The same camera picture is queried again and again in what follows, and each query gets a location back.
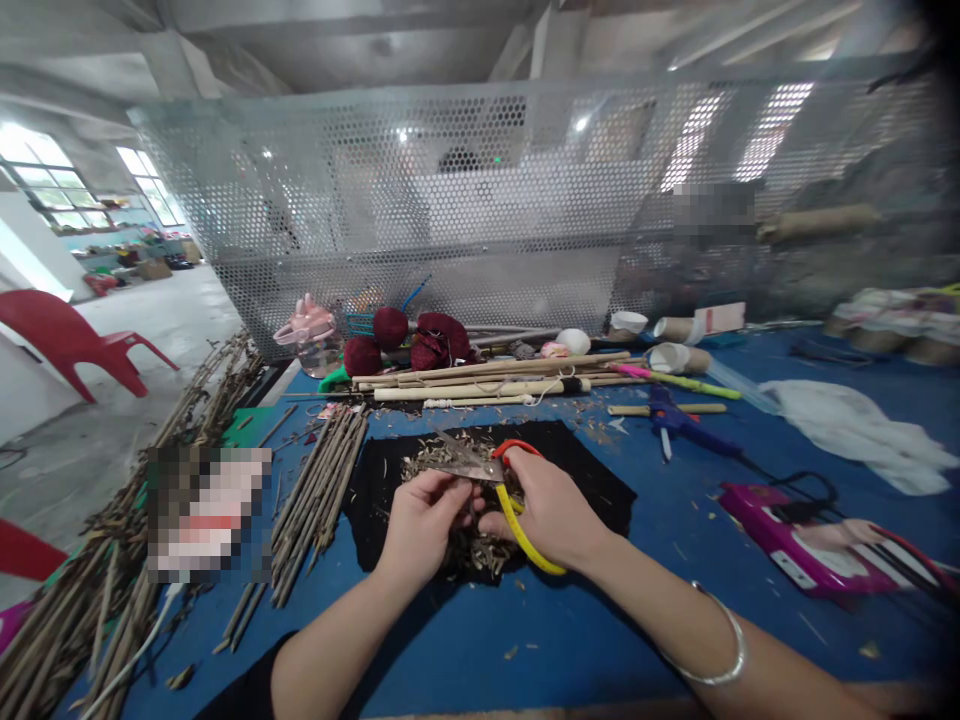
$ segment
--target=white fabric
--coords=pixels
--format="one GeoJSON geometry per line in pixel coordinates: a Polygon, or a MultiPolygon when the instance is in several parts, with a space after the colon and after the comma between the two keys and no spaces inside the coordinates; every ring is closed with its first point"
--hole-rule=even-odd
{"type": "Polygon", "coordinates": [[[919,425],[893,422],[866,395],[843,385],[779,380],[760,386],[777,396],[783,416],[814,445],[864,463],[907,495],[933,495],[950,488],[940,474],[960,459],[934,442],[919,425]]]}

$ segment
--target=scissors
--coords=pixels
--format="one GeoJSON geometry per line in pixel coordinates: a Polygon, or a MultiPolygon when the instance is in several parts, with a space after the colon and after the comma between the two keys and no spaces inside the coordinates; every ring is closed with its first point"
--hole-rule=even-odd
{"type": "Polygon", "coordinates": [[[437,437],[443,440],[455,458],[449,465],[435,465],[434,468],[448,472],[451,475],[492,484],[496,488],[497,499],[500,500],[500,507],[503,508],[503,514],[507,518],[507,524],[510,525],[510,530],[517,539],[517,544],[520,545],[523,552],[530,558],[530,562],[550,575],[565,575],[567,572],[565,568],[547,560],[537,551],[529,538],[527,538],[527,534],[523,531],[523,528],[520,527],[520,523],[517,520],[517,515],[523,513],[523,505],[507,494],[507,486],[504,484],[504,471],[510,467],[510,460],[504,455],[507,450],[512,447],[519,447],[539,457],[543,457],[543,455],[541,455],[533,445],[523,440],[507,440],[493,451],[492,459],[487,460],[462,443],[454,440],[443,430],[438,428],[434,428],[434,430],[437,433],[437,437]]]}

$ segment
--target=black cloth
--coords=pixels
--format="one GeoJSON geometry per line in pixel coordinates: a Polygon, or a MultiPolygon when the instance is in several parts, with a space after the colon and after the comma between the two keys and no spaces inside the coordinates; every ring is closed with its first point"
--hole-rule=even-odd
{"type": "MultiPolygon", "coordinates": [[[[463,428],[477,441],[494,445],[517,438],[535,447],[550,462],[555,463],[573,478],[590,507],[603,523],[619,535],[627,536],[630,529],[630,506],[637,494],[597,460],[561,421],[528,422],[522,425],[483,425],[463,428]]],[[[460,428],[451,430],[460,435],[460,428]]],[[[401,437],[398,439],[368,440],[363,446],[350,479],[343,502],[343,512],[350,520],[353,541],[357,546],[357,563],[364,572],[377,566],[383,543],[387,538],[387,522],[393,493],[402,482],[404,458],[414,458],[423,449],[421,440],[435,439],[436,435],[401,437]]],[[[503,573],[519,569],[526,562],[522,552],[516,553],[503,567],[503,573]]],[[[449,568],[441,568],[438,578],[450,577],[449,568]]],[[[457,575],[454,582],[481,583],[497,586],[502,575],[474,568],[457,575]]]]}
{"type": "Polygon", "coordinates": [[[283,644],[295,634],[289,632],[280,638],[249,670],[211,700],[210,704],[197,714],[196,720],[273,720],[273,704],[270,698],[273,663],[283,644]]]}

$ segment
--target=silver bangle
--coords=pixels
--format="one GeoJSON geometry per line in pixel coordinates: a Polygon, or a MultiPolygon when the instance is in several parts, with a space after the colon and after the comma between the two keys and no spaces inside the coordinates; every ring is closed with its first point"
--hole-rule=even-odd
{"type": "Polygon", "coordinates": [[[747,643],[743,638],[743,629],[740,627],[740,623],[737,622],[737,619],[733,616],[733,613],[727,609],[727,606],[720,602],[714,595],[707,592],[703,586],[694,580],[692,583],[697,590],[702,592],[704,595],[713,600],[717,605],[720,606],[720,609],[723,610],[723,614],[727,616],[727,620],[730,622],[730,625],[733,626],[733,632],[737,636],[737,661],[734,663],[733,667],[723,675],[716,675],[712,678],[700,677],[699,675],[694,675],[689,670],[684,670],[682,667],[677,665],[673,659],[667,655],[662,650],[660,654],[663,655],[663,659],[668,663],[673,665],[677,671],[683,675],[687,680],[691,682],[700,683],[701,685],[711,685],[716,687],[717,685],[726,685],[727,683],[733,682],[738,677],[743,674],[743,668],[747,665],[747,643]]]}

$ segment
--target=perforated metal sheet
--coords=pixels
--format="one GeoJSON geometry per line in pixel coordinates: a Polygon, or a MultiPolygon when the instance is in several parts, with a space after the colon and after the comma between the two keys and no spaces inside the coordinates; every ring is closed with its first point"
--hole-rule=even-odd
{"type": "Polygon", "coordinates": [[[848,61],[349,91],[131,117],[275,359],[287,351],[271,336],[308,290],[343,324],[345,312],[399,306],[431,275],[412,314],[588,332],[616,310],[743,299],[770,273],[755,220],[858,194],[903,202],[865,181],[869,168],[859,186],[850,177],[869,153],[914,173],[935,164],[931,81],[868,95],[890,70],[848,61]],[[735,181],[755,196],[750,217],[725,204],[735,181]],[[717,206],[681,208],[678,183],[717,206]],[[681,232],[693,217],[697,231],[681,232]]]}

